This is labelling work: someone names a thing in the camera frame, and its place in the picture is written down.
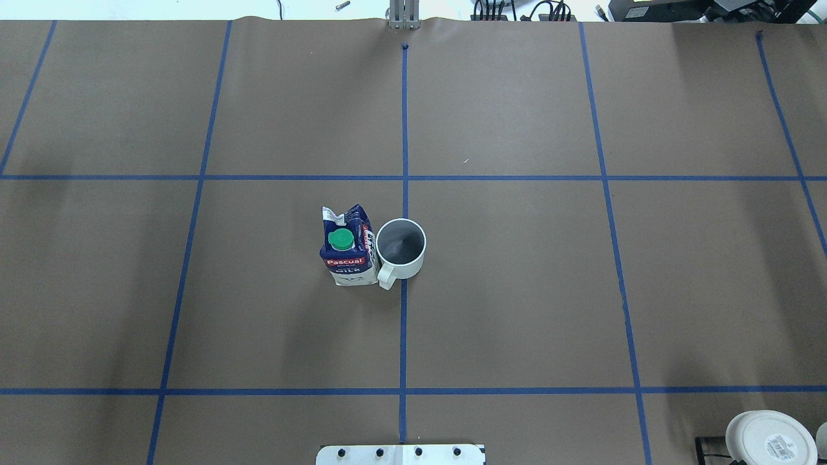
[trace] milk carton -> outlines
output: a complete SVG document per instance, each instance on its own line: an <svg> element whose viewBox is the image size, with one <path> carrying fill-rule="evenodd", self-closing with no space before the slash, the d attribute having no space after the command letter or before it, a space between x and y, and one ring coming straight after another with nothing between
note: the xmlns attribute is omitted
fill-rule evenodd
<svg viewBox="0 0 827 465"><path fill-rule="evenodd" d="M341 215L322 207L324 246L319 256L337 285L369 285L377 282L373 230L361 205Z"/></svg>

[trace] mug handle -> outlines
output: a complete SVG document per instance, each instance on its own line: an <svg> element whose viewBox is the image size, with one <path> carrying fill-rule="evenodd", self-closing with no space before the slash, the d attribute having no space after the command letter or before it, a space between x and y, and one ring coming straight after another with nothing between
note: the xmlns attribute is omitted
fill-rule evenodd
<svg viewBox="0 0 827 465"><path fill-rule="evenodd" d="M394 268L385 263L382 266L382 269L379 270L379 287L384 290L390 290L390 287L394 285L396 282L396 276L394 276Z"/></svg>

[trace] white metal plate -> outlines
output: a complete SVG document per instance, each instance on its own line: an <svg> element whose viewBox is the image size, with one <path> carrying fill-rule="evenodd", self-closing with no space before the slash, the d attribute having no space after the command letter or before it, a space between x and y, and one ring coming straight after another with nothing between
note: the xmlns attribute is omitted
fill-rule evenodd
<svg viewBox="0 0 827 465"><path fill-rule="evenodd" d="M316 454L316 465L485 465L485 446L481 444L326 446Z"/></svg>

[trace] blue grid line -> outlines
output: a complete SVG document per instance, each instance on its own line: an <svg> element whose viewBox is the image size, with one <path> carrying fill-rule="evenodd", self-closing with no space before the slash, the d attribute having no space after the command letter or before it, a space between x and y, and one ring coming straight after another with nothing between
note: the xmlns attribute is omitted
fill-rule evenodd
<svg viewBox="0 0 827 465"><path fill-rule="evenodd" d="M8 137L8 142L6 143L6 150L2 154L2 160L0 161L0 175L2 175L3 171L6 169L6 164L8 163L8 157L12 154L12 148L14 147L14 140L17 139L17 131L20 129L20 125L23 123L23 116L26 115L26 107L29 106L29 99L31 98L31 92L35 89L35 84L37 83L37 77L41 73L41 68L43 67L43 61L46 59L46 52L49 51L49 45L51 44L52 37L55 36L55 28L57 27L57 21L53 21L51 27L49 28L49 34L46 35L46 41L43 43L43 48L41 49L41 56L37 59L37 66L35 66L35 72L31 74L31 80L29 81L29 87L26 89L26 95L23 97L23 103L20 105L20 111L17 112L17 120L14 122L14 127L12 128L12 134Z"/></svg>
<svg viewBox="0 0 827 465"><path fill-rule="evenodd" d="M218 100L221 97L221 83L224 76L224 65L227 63L227 49L230 45L230 33L232 32L232 21L227 22L227 29L224 32L224 43L221 52L221 63L218 66L218 77L215 83L215 93L213 95L213 106L210 110L209 124L207 126L207 135L204 138L204 150L201 157L201 172L198 179L198 187L195 189L195 200L193 201L193 213L189 220L189 232L187 233L187 245L184 249L184 260L181 265L181 276L178 283L178 293L175 296L175 308L172 314L172 324L170 325L170 340L166 346L166 355L164 360L164 371L161 374L160 388L165 390L170 379L170 365L172 364L172 354L175 346L175 336L178 332L178 322L181 315L181 305L184 301L184 287L187 283L187 271L189 270L189 258L192 255L193 239L195 236L195 225L198 222L198 210L201 205L201 194L203 192L204 175L207 172L207 162L209 161L210 143L213 138L213 128L215 127L215 114L218 111ZM160 431L161 417L164 412L165 394L161 392L158 395L158 403L155 407L155 420L152 424L152 435L150 437L149 452L146 455L146 464L152 465L155 461L155 447L158 444L158 433Z"/></svg>
<svg viewBox="0 0 827 465"><path fill-rule="evenodd" d="M402 43L402 218L408 217L408 48ZM408 439L408 280L400 283L399 304L399 443Z"/></svg>
<svg viewBox="0 0 827 465"><path fill-rule="evenodd" d="M770 90L770 95L772 96L772 103L775 105L776 113L778 114L778 121L781 123L781 127L784 131L784 138L786 139L787 147L789 147L790 149L790 156L792 156L792 162L796 165L798 180L801 182L801 188L804 190L804 197L807 199L807 206L810 208L810 216L812 216L813 218L815 230L819 234L819 240L821 241L821 250L822 252L824 252L825 256L827 256L827 241L825 241L825 234L824 231L821 229L819 215L815 212L813 198L810 196L810 188L807 187L807 181L804 177L804 170L801 169L801 162L798 160L798 154L796 153L796 146L792 143L790 128L786 125L786 118L784 118L784 112L781 110L781 103L778 101L778 95L776 94L775 85L773 85L772 83L770 67L767 63L767 55L764 53L763 31L758 31L758 33L756 33L755 42L758 45L758 55L761 57L761 66L764 68L764 76L767 78L767 86Z"/></svg>
<svg viewBox="0 0 827 465"><path fill-rule="evenodd" d="M321 396L393 395L395 387L342 388L88 388L88 387L3 387L0 395L119 395L119 396ZM577 387L407 387L406 395L600 395L600 394L705 394L739 392L827 392L827 385L741 385L741 386L577 386Z"/></svg>
<svg viewBox="0 0 827 465"><path fill-rule="evenodd" d="M0 175L0 180L311 180L311 181L799 181L799 176L712 175ZM804 176L827 181L827 176Z"/></svg>
<svg viewBox="0 0 827 465"><path fill-rule="evenodd" d="M606 173L606 162L603 153L603 141L600 137L600 124L597 119L597 104L595 102L595 90L591 81L591 69L589 66L589 51L586 46L586 31L583 23L579 23L580 43L583 50L583 66L586 70L586 87L589 91L589 105L591 106L591 123L595 129L595 144L597 145L597 158L600 163L600 176L603 178L603 196L606 202L606 213L609 217L609 232L612 238L612 249L614 251L614 268L618 275L618 287L623 301L623 313L626 326L626 343L629 346L629 362L632 367L632 379L634 382L635 400L638 404L638 421L640 423L640 438L643 443L643 456L647 465L652 465L652 452L649 448L649 433L646 426L646 411L643 408L643 395L640 391L640 375L638 373L638 356L634 348L634 335L632 332L632 317L629 314L629 299L626 296L626 284L624 282L623 263L620 260L620 248L618 246L617 230L614 225L614 210L612 209L612 198L609 191L609 178Z"/></svg>

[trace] white round object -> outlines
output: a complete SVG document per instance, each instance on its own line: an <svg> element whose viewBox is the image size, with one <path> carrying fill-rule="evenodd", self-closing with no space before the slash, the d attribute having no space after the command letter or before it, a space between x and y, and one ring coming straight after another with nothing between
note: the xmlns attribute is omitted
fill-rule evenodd
<svg viewBox="0 0 827 465"><path fill-rule="evenodd" d="M827 458L827 423L822 424L815 432L815 447L819 449L821 458Z"/></svg>
<svg viewBox="0 0 827 465"><path fill-rule="evenodd" d="M726 428L726 447L748 465L816 465L810 432L790 415L774 410L743 412Z"/></svg>

